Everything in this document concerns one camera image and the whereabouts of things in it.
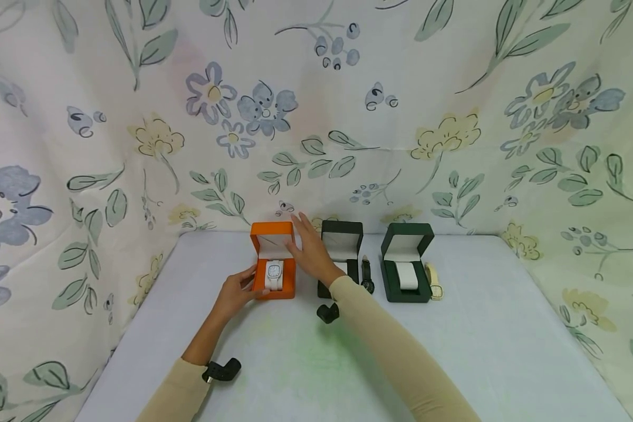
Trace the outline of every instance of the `floral curtain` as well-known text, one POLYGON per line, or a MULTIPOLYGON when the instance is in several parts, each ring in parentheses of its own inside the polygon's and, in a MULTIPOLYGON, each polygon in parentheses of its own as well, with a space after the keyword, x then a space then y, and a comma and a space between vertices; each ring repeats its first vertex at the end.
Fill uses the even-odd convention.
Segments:
POLYGON ((633 0, 0 0, 0 420, 295 209, 500 234, 633 417, 633 0))

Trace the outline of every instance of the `green watch box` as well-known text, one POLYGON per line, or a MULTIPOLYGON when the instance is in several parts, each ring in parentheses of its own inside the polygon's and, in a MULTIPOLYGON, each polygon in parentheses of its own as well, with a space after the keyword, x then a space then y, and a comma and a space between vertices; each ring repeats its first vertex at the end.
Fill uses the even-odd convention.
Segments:
POLYGON ((388 302, 426 303, 431 287, 422 255, 434 238, 428 223, 391 223, 382 243, 382 280, 388 302), (396 263, 412 263, 417 290, 402 290, 396 263))
MULTIPOLYGON (((363 223, 324 220, 321 223, 321 240, 335 265, 346 266, 347 275, 358 284, 358 253, 363 240, 363 223)), ((320 298, 331 298, 331 293, 321 281, 316 284, 316 294, 320 298)))

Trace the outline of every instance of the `white table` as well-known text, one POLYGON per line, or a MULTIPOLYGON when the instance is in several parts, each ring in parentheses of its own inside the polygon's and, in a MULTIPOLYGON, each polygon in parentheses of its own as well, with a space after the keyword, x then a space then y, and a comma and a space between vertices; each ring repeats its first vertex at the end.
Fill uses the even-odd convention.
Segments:
MULTIPOLYGON (((483 421, 630 421, 504 242, 437 236, 424 254, 443 301, 388 303, 383 236, 366 235, 374 297, 439 361, 483 421)), ((254 262, 248 234, 182 236, 77 422, 131 422, 182 353, 220 283, 254 262)), ((411 421, 369 352, 342 320, 325 325, 316 281, 298 271, 296 296, 249 307, 214 360, 242 370, 217 383, 200 421, 411 421)))

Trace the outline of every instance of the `beige sleeve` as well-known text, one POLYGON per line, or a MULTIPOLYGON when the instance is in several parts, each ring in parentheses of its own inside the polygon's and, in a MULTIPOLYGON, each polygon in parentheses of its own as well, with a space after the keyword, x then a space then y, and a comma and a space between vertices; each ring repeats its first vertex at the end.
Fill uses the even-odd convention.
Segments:
POLYGON ((136 422, 191 422, 209 392, 206 367, 178 359, 136 422))
POLYGON ((344 275, 330 291, 340 316, 373 352, 415 421, 481 421, 438 363, 366 289, 344 275))

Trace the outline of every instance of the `orange watch box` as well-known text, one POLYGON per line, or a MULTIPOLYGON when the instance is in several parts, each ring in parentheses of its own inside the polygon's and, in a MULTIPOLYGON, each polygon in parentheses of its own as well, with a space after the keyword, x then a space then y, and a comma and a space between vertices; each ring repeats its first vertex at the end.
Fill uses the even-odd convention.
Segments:
POLYGON ((268 261, 278 259, 284 262, 282 290, 269 292, 259 299, 293 299, 295 297, 295 259, 286 249, 286 240, 295 241, 291 222, 262 222, 251 225, 251 241, 258 252, 253 290, 265 289, 265 267, 268 261))

